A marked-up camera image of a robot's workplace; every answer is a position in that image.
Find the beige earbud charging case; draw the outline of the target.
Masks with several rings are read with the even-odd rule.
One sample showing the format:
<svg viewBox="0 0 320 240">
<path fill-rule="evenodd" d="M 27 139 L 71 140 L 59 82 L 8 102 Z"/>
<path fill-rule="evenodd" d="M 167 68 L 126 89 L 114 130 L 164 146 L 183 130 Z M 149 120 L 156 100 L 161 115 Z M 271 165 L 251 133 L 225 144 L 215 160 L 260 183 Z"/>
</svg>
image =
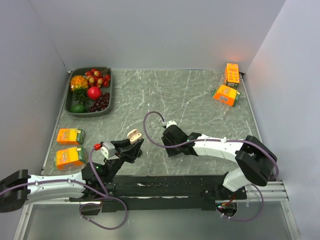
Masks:
<svg viewBox="0 0 320 240">
<path fill-rule="evenodd" d="M 142 133 L 136 128 L 127 134 L 130 144 L 133 144 L 142 138 Z"/>
</svg>

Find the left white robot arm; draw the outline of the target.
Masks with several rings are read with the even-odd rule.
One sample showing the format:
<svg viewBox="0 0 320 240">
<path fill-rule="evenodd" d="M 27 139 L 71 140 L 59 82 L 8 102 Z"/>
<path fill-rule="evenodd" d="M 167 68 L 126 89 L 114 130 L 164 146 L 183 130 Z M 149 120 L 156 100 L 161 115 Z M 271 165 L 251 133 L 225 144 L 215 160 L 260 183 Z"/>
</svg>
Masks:
<svg viewBox="0 0 320 240">
<path fill-rule="evenodd" d="M 93 147 L 101 151 L 104 164 L 89 160 L 84 168 L 69 175 L 39 176 L 18 170 L 0 181 L 0 211 L 13 212 L 24 205 L 59 198 L 93 201 L 99 193 L 109 194 L 110 184 L 124 163 L 134 163 L 142 155 L 140 138 L 100 142 Z"/>
</svg>

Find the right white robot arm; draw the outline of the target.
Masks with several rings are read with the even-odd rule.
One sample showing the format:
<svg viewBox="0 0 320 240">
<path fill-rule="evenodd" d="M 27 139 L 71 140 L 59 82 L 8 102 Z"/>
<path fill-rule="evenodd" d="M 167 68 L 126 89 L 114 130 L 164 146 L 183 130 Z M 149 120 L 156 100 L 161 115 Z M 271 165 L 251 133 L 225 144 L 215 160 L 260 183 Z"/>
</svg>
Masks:
<svg viewBox="0 0 320 240">
<path fill-rule="evenodd" d="M 273 170 L 279 170 L 277 157 L 252 135 L 235 140 L 196 132 L 187 135 L 175 121 L 168 121 L 161 140 L 169 157 L 178 154 L 210 156 L 237 163 L 238 167 L 226 173 L 218 187 L 223 199 L 230 199 L 237 190 L 249 184 L 266 186 Z"/>
</svg>

